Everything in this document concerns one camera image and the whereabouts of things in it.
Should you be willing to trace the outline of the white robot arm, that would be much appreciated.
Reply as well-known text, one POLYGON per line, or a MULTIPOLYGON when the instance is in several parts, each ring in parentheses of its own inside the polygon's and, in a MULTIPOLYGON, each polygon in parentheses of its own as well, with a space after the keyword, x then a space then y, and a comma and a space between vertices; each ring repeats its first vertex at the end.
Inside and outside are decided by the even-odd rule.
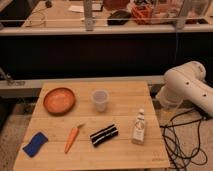
POLYGON ((164 86, 157 93, 156 99, 167 109, 189 100, 208 118, 213 118, 213 88, 205 83, 205 77, 206 69, 198 61, 173 67, 165 72, 164 86))

